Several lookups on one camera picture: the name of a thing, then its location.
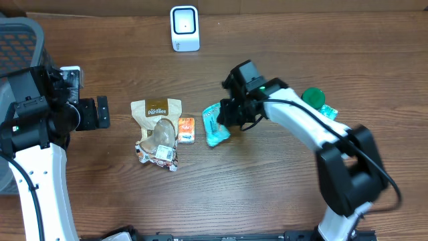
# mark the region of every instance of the wooden table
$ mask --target wooden table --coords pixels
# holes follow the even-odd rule
[[[176,53],[168,17],[39,19],[59,66],[85,71],[83,98],[108,96],[111,127],[73,133],[68,193],[79,236],[132,224],[144,234],[248,234],[311,230],[326,204],[314,155],[262,121],[210,149],[201,111],[227,97],[230,69],[252,59],[298,94],[316,86],[337,120],[374,134],[403,207],[367,216],[379,240],[428,235],[428,13],[201,16],[201,49]],[[179,98],[196,118],[176,173],[138,162],[130,103]],[[393,205],[389,188],[375,205]],[[0,240],[25,240],[17,196],[0,197]]]

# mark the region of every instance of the teal bag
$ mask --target teal bag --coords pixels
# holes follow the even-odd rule
[[[203,125],[207,133],[207,143],[210,147],[215,147],[230,137],[230,132],[226,127],[217,122],[219,114],[220,103],[213,104],[202,112]]]

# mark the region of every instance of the white sticker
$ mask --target white sticker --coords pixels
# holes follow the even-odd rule
[[[165,161],[172,161],[173,160],[173,150],[171,147],[166,147],[164,145],[159,145],[158,149],[156,151],[156,157],[157,159],[162,159]]]

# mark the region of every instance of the chip bag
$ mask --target chip bag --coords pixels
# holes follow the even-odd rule
[[[195,142],[195,119],[179,119],[179,143],[193,144]]]
[[[135,144],[139,161],[176,171],[181,100],[141,100],[132,102],[131,110],[141,127],[141,140]]]

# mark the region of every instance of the snack bag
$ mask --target snack bag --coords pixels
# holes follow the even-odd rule
[[[132,102],[131,110],[141,127],[141,140],[135,143],[139,161],[176,171],[181,100],[141,100]]]
[[[215,147],[230,137],[230,132],[226,127],[217,122],[217,117],[220,114],[220,106],[220,103],[213,104],[202,112],[203,125],[207,133],[207,143],[210,147]]]
[[[179,119],[179,143],[192,144],[195,142],[195,119]]]

